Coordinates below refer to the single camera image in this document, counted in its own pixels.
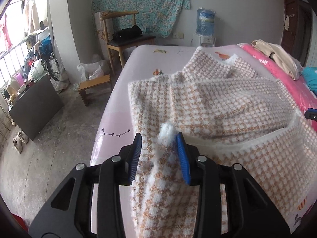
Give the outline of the cream clothes pile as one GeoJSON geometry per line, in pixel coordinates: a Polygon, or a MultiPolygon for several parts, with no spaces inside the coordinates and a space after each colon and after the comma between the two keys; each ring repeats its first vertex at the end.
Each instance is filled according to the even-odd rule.
{"type": "Polygon", "coordinates": [[[271,58],[286,74],[293,80],[298,80],[302,66],[300,62],[292,55],[286,52],[282,46],[265,42],[261,39],[254,40],[251,45],[258,51],[261,51],[267,57],[271,58]]]}

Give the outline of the pink floral bedsheet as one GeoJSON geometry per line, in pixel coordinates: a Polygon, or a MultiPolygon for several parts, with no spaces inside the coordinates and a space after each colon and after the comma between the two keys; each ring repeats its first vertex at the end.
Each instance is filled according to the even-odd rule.
{"type": "Polygon", "coordinates": [[[293,80],[272,59],[254,49],[252,45],[239,44],[239,46],[257,59],[275,78],[285,85],[303,114],[309,108],[316,109],[316,95],[310,91],[302,76],[298,80],[293,80]]]}

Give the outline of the teal garment on bed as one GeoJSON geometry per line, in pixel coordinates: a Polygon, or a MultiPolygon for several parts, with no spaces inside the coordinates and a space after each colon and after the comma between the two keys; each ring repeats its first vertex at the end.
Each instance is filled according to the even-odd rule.
{"type": "Polygon", "coordinates": [[[317,67],[304,68],[301,74],[310,91],[317,95],[317,67]]]}

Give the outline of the small wooden stool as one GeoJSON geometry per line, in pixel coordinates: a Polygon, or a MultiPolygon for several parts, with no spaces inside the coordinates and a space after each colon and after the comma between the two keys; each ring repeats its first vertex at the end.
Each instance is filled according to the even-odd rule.
{"type": "Polygon", "coordinates": [[[91,88],[96,88],[103,84],[111,84],[111,75],[103,75],[92,80],[84,81],[79,84],[78,93],[85,106],[89,105],[87,90],[91,88]]]}

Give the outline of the dark wooden door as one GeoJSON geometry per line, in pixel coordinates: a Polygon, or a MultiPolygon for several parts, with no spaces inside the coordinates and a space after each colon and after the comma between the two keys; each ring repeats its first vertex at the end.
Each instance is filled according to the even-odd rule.
{"type": "Polygon", "coordinates": [[[281,46],[305,67],[313,25],[311,6],[303,0],[284,0],[284,14],[281,46]]]}

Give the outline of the white plastic bag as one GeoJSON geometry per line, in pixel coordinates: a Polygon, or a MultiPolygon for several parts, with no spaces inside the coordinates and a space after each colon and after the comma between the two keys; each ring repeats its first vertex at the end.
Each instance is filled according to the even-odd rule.
{"type": "Polygon", "coordinates": [[[104,72],[99,62],[90,64],[79,64],[77,66],[81,81],[89,81],[104,76],[104,72]]]}

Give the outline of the wooden chair with dark seat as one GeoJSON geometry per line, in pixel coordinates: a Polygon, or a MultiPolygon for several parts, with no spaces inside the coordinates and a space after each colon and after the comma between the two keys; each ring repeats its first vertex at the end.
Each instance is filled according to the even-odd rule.
{"type": "Polygon", "coordinates": [[[139,11],[114,11],[114,12],[105,12],[100,16],[100,21],[103,25],[104,37],[106,42],[107,54],[111,66],[112,73],[115,74],[115,65],[113,63],[112,52],[117,51],[119,54],[120,64],[123,68],[125,66],[124,53],[123,51],[131,48],[138,47],[143,44],[154,44],[155,36],[143,33],[142,29],[136,25],[136,15],[139,11]],[[113,34],[112,40],[109,40],[109,35],[107,31],[106,21],[110,19],[125,17],[132,15],[132,27],[122,29],[115,34],[113,34]]]}

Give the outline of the black bag on chair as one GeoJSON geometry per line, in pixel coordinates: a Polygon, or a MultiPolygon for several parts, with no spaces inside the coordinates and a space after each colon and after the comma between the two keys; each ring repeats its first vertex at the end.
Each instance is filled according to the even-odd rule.
{"type": "Polygon", "coordinates": [[[115,34],[113,34],[113,41],[127,41],[138,38],[142,36],[143,31],[137,25],[133,25],[132,27],[119,30],[115,34]]]}

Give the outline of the pair of beige shoes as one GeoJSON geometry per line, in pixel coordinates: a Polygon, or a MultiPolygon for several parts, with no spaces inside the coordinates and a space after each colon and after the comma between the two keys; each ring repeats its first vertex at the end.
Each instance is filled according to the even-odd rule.
{"type": "Polygon", "coordinates": [[[13,138],[13,146],[15,150],[21,154],[23,151],[23,145],[29,142],[29,137],[23,132],[19,131],[17,135],[13,138]]]}

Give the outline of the white water dispenser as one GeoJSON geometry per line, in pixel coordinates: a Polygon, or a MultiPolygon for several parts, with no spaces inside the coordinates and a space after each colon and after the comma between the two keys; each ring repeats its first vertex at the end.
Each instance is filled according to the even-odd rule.
{"type": "Polygon", "coordinates": [[[192,47],[215,47],[216,37],[213,36],[201,36],[197,33],[193,34],[193,38],[191,41],[192,47]]]}

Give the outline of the wheelchair with blue bag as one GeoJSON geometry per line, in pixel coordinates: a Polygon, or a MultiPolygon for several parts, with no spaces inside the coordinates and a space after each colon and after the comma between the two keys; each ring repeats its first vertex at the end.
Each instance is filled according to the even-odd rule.
{"type": "Polygon", "coordinates": [[[44,71],[46,71],[53,80],[57,82],[60,81],[59,76],[61,72],[59,63],[53,51],[51,38],[49,36],[37,42],[24,58],[24,64],[22,68],[22,75],[24,79],[27,78],[32,64],[36,60],[41,60],[41,65],[43,66],[44,71]]]}

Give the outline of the teal floral hanging cloth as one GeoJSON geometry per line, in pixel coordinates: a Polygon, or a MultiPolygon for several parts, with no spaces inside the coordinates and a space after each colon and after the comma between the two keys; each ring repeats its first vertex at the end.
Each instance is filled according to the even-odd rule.
{"type": "Polygon", "coordinates": [[[92,0],[92,13],[138,11],[136,25],[147,33],[167,38],[190,0],[92,0]]]}

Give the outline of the blue water bottle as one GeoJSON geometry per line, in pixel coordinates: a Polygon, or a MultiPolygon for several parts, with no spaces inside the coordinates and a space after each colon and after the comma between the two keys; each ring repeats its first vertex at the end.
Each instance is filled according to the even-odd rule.
{"type": "Polygon", "coordinates": [[[216,12],[200,7],[197,10],[196,34],[200,36],[212,36],[214,34],[214,20],[216,12]]]}

